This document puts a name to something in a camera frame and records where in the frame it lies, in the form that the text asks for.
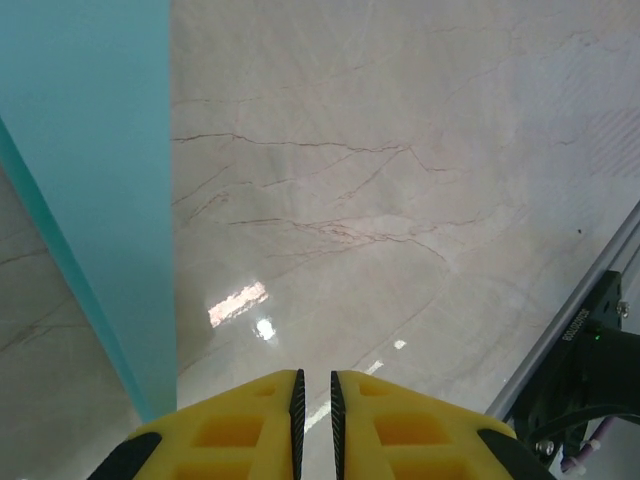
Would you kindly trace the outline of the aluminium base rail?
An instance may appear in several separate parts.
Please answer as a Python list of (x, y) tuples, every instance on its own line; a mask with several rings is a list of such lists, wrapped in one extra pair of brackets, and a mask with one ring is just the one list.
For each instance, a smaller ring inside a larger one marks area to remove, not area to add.
[(640, 200), (615, 232), (566, 302), (543, 331), (530, 352), (490, 404), (485, 414), (504, 422), (536, 369), (548, 356), (564, 330), (577, 316), (581, 304), (607, 270), (631, 276), (632, 257), (640, 250)]

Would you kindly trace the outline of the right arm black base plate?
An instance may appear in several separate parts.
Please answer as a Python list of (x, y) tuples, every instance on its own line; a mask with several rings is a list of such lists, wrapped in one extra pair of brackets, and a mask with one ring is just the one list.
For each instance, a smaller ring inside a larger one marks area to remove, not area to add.
[(558, 358), (570, 358), (575, 351), (586, 351), (605, 330), (620, 330), (622, 317), (618, 304), (621, 300), (622, 274), (616, 270), (605, 271), (560, 333), (553, 348)]

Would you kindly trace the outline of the teal paper sheet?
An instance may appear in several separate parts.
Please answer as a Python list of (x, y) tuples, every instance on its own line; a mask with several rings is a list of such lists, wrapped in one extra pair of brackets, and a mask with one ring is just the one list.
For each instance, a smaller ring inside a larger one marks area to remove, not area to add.
[(0, 0), (0, 164), (143, 421), (177, 407), (170, 0)]

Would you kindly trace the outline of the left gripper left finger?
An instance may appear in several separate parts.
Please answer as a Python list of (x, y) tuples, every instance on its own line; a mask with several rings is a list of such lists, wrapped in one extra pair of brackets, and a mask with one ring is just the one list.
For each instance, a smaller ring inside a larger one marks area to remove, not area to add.
[(282, 370), (147, 423), (87, 480), (301, 480), (304, 372)]

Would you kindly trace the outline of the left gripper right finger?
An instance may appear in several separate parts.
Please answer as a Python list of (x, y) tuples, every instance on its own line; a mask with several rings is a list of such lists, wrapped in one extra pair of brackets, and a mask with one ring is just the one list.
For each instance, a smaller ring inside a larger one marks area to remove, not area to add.
[(555, 480), (505, 423), (357, 371), (331, 374), (336, 480)]

